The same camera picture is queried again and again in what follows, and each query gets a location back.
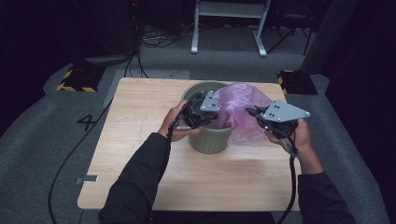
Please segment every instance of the metal stand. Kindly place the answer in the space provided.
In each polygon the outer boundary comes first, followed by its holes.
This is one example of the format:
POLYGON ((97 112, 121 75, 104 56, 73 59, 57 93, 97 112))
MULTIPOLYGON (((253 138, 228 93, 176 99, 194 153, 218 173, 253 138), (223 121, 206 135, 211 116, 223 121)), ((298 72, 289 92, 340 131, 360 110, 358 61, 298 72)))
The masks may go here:
POLYGON ((253 35, 260 55, 265 57, 267 53, 262 44, 261 34, 270 3, 271 0, 266 0, 264 4, 218 3, 196 0, 191 53, 195 54, 198 52, 199 16, 221 16, 260 19, 259 29, 253 31, 253 35))

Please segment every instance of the black jacket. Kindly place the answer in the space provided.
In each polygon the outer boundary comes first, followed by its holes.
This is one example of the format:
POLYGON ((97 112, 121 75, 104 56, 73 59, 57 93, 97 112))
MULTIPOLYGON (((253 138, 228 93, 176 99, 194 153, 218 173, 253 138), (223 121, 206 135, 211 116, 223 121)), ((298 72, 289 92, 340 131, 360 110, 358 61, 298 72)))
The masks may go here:
MULTIPOLYGON (((166 138, 152 133, 125 165, 99 212, 100 223, 149 223, 165 158, 166 138)), ((299 175, 299 205, 304 223, 356 223, 325 173, 299 175)))

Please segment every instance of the green bucket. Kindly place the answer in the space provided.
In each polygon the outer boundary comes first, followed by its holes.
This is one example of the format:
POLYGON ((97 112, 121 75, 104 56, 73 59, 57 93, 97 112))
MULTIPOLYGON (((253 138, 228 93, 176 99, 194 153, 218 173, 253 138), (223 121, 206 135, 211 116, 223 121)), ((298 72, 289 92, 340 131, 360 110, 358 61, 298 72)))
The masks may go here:
MULTIPOLYGON (((207 94, 209 91, 216 91, 225 86, 227 86, 227 84, 219 81, 201 81, 188 87, 181 96, 181 100, 189 99, 196 92, 203 91, 207 94)), ((232 131, 232 128, 204 128, 199 134, 189 135, 189 142, 195 150, 201 153, 209 155, 216 154, 227 147, 228 138, 232 131)))

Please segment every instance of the pink translucent bag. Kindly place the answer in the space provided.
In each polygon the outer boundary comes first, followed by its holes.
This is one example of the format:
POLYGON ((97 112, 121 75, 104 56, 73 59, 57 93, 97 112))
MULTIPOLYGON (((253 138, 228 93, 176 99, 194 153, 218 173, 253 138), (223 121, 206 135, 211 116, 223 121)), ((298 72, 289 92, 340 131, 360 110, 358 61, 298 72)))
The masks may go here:
POLYGON ((272 103, 264 93, 247 83, 234 83, 215 91, 220 110, 219 117, 207 127, 211 129, 233 128, 228 144, 259 146, 268 141, 264 129, 251 117, 246 107, 266 107, 272 103))

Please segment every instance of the gray carpet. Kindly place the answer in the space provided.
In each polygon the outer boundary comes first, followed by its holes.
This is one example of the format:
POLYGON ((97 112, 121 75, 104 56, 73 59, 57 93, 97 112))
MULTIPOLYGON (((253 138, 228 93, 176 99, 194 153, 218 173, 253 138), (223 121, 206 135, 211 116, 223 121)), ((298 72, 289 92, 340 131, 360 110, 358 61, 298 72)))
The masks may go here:
MULTIPOLYGON (((269 48, 279 36, 276 31, 265 30, 262 39, 269 48)), ((304 42, 304 36, 296 32, 261 58, 250 28, 206 30, 200 35, 196 55, 190 54, 189 35, 165 48, 142 47, 141 60, 149 77, 276 82, 278 70, 300 67, 304 42), (175 71, 183 76, 173 76, 175 71)), ((51 223, 47 204, 50 183, 64 158, 87 133, 85 125, 77 121, 87 115, 93 120, 99 118, 125 65, 108 67, 98 92, 56 91, 70 65, 60 68, 43 87, 46 96, 5 132, 0 139, 0 223, 51 223)), ((127 76, 141 76, 136 71, 136 59, 131 69, 127 76)), ((321 75, 312 79, 319 95, 287 95, 288 102, 311 112, 307 121, 313 145, 358 223, 389 223, 375 180, 324 95, 328 79, 321 75)), ((71 155, 56 181, 52 208, 59 223, 97 222, 98 211, 81 213, 77 207, 81 185, 75 180, 87 173, 105 119, 106 113, 71 155)), ((276 220, 280 215, 274 213, 276 220)), ((302 223, 300 214, 291 213, 285 223, 302 223)))

